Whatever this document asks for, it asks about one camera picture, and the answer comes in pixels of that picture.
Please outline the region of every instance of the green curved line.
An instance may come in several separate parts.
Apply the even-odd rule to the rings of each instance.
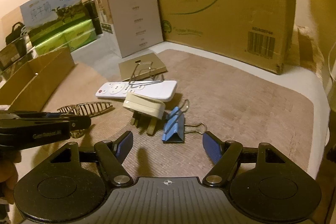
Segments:
[[[194,11],[194,12],[190,12],[190,13],[175,13],[175,14],[170,14],[170,15],[191,15],[191,14],[196,14],[198,12],[204,11],[205,9],[208,9],[210,6],[214,5],[216,2],[217,2],[217,0],[215,0],[213,3],[211,3],[207,7],[204,7],[203,9],[197,10],[197,11]]]

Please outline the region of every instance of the woven placemat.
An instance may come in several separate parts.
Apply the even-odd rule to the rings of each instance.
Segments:
[[[177,80],[177,92],[166,103],[171,110],[185,98],[190,108],[186,123],[204,122],[222,140],[236,140],[246,147],[269,142],[304,170],[308,167],[313,132],[314,107],[303,95],[260,79],[232,66],[194,54],[166,50],[158,54],[167,66],[167,80]],[[108,79],[119,80],[119,76]],[[95,92],[107,80],[92,68],[78,64],[59,86],[45,107],[55,111],[68,104],[96,101]],[[115,140],[125,130],[134,133],[134,146],[123,166],[133,176],[199,176],[212,164],[202,146],[202,136],[185,136],[184,144],[163,144],[162,126],[153,137],[146,134],[146,119],[140,127],[129,124],[132,113],[114,100],[115,109],[92,119],[90,133],[76,139],[89,146],[104,139]],[[66,142],[45,145],[38,164]]]

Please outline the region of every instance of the finger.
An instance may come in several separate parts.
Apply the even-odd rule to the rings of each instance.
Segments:
[[[16,168],[10,160],[0,161],[0,182],[8,180],[15,172]]]
[[[1,186],[2,193],[4,194],[5,199],[8,201],[9,204],[14,204],[13,190],[8,189],[5,183],[2,183]]]
[[[8,180],[6,180],[7,188],[10,190],[14,190],[14,186],[17,183],[17,179],[18,179],[18,174],[15,168],[13,175]]]
[[[20,151],[6,151],[3,152],[3,158],[10,160],[14,163],[21,162],[21,152]]]

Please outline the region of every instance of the white box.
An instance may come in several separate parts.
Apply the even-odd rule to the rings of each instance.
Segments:
[[[103,34],[125,57],[163,41],[157,0],[95,0]]]

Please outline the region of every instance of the white remote control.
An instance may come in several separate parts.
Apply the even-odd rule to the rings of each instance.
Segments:
[[[135,81],[128,82],[110,82],[105,83],[96,92],[98,98],[117,98],[125,99],[128,92],[144,95],[150,98],[158,99],[162,102],[169,102],[176,91],[177,82],[167,81]]]

